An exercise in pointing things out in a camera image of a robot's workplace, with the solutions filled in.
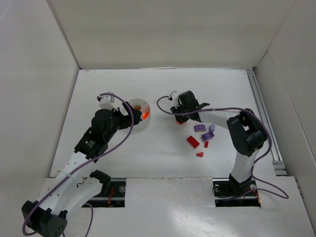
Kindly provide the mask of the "orange figure-eight lego piece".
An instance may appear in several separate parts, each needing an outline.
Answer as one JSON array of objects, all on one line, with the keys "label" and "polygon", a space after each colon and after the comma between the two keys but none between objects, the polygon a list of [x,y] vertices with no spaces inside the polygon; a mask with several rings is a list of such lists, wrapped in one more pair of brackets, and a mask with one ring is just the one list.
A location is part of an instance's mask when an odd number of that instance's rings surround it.
[{"label": "orange figure-eight lego piece", "polygon": [[150,115],[150,112],[142,113],[142,120],[146,120],[149,115]]}]

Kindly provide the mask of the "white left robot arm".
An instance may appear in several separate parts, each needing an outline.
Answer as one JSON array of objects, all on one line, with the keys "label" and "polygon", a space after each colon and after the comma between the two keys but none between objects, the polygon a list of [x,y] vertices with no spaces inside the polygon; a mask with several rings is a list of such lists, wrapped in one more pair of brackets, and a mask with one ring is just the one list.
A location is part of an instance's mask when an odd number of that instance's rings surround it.
[{"label": "white left robot arm", "polygon": [[43,237],[61,236],[75,212],[103,189],[109,189],[111,178],[97,170],[97,158],[110,153],[108,143],[118,130],[132,129],[142,116],[129,103],[124,102],[123,106],[127,115],[111,103],[98,110],[53,186],[37,200],[23,204],[22,232],[25,236],[29,235],[26,228]]}]

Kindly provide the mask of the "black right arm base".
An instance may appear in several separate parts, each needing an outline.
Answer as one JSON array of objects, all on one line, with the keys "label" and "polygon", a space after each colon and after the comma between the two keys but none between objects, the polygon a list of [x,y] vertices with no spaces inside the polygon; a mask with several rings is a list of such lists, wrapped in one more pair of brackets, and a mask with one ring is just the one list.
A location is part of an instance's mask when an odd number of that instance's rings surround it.
[{"label": "black right arm base", "polygon": [[256,182],[249,178],[238,183],[231,175],[229,178],[212,179],[212,193],[216,207],[260,207]]}]

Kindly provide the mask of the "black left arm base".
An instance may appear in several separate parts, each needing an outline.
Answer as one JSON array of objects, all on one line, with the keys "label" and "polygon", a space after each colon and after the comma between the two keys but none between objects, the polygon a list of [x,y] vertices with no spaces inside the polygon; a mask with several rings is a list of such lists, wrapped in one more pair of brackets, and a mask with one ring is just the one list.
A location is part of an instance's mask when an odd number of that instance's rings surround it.
[{"label": "black left arm base", "polygon": [[126,178],[111,178],[102,171],[93,171],[89,178],[98,180],[101,191],[86,203],[92,207],[121,208],[125,207]]}]

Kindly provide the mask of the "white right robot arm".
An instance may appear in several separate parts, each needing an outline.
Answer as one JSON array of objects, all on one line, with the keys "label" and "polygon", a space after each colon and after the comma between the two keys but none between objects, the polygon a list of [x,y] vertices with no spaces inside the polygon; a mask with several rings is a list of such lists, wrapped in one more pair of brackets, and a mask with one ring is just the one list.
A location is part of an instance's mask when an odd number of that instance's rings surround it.
[{"label": "white right robot arm", "polygon": [[193,120],[227,129],[237,152],[230,178],[241,184],[251,177],[254,160],[268,138],[251,109],[207,109],[210,104],[199,103],[192,91],[173,91],[169,100],[173,102],[170,110],[180,124]]}]

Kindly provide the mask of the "light purple sloped brick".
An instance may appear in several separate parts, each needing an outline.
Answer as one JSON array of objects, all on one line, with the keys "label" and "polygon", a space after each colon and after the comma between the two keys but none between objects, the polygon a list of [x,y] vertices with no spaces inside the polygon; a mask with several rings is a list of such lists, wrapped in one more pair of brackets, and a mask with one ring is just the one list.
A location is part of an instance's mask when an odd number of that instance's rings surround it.
[{"label": "light purple sloped brick", "polygon": [[197,124],[194,126],[194,132],[204,132],[206,131],[206,126],[204,124]]}]

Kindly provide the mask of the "red 2x4 lego brick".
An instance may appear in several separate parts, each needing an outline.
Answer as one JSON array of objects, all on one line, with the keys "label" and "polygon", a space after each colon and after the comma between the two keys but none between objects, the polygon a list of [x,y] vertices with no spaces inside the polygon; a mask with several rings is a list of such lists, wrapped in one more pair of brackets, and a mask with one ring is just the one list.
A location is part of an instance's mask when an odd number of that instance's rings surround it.
[{"label": "red 2x4 lego brick", "polygon": [[199,141],[196,140],[193,136],[189,136],[186,141],[193,149],[196,149],[200,145]]}]

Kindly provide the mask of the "white divided round container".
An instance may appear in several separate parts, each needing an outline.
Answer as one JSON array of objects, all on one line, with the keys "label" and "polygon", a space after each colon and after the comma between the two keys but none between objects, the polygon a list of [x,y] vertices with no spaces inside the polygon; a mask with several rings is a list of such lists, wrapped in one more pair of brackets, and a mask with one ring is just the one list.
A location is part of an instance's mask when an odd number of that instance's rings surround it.
[{"label": "white divided round container", "polygon": [[141,112],[140,122],[135,125],[134,128],[140,130],[147,127],[151,119],[151,108],[149,103],[143,99],[131,99],[128,102],[132,108]]}]

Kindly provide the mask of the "purple 2x4 lego plate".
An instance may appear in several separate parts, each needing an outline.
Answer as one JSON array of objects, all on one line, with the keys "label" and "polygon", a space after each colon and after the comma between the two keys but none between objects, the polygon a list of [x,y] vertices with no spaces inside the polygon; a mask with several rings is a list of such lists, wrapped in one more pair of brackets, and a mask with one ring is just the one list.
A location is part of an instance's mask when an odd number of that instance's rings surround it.
[{"label": "purple 2x4 lego plate", "polygon": [[213,132],[208,132],[208,133],[201,135],[201,140],[205,142],[205,141],[212,139],[213,137],[214,137]]}]

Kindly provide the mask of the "light purple 2x2 brick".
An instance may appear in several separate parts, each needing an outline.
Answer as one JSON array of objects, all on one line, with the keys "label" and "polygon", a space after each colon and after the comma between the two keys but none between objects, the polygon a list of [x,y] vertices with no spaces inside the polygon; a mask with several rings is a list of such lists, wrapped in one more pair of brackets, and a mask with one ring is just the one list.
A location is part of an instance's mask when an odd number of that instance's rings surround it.
[{"label": "light purple 2x2 brick", "polygon": [[214,132],[215,131],[215,125],[214,124],[211,124],[210,127],[209,127],[209,132]]}]

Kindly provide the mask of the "small red sloped piece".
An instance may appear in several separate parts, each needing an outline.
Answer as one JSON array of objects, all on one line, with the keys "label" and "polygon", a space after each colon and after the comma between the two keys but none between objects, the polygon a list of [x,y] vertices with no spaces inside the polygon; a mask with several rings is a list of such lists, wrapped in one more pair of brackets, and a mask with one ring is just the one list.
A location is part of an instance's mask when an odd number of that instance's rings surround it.
[{"label": "small red sloped piece", "polygon": [[204,155],[204,152],[196,153],[196,156],[197,156],[197,157],[200,157],[200,158],[203,157],[203,155]]}]

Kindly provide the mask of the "aluminium rail right side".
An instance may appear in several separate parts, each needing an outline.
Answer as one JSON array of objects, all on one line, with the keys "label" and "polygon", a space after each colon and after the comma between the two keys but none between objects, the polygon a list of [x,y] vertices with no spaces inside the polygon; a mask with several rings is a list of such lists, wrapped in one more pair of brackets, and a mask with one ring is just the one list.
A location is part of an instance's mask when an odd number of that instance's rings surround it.
[{"label": "aluminium rail right side", "polygon": [[282,156],[278,148],[278,144],[273,132],[273,128],[268,116],[268,112],[264,104],[261,91],[259,89],[259,84],[257,82],[255,72],[253,69],[252,70],[248,69],[246,70],[246,75],[248,77],[250,87],[252,89],[252,93],[253,93],[254,100],[256,103],[256,107],[259,113],[258,117],[261,119],[261,121],[265,125],[272,139],[271,156],[272,156],[272,164],[273,164],[276,176],[287,176],[288,174],[287,174],[284,162],[282,160]]}]

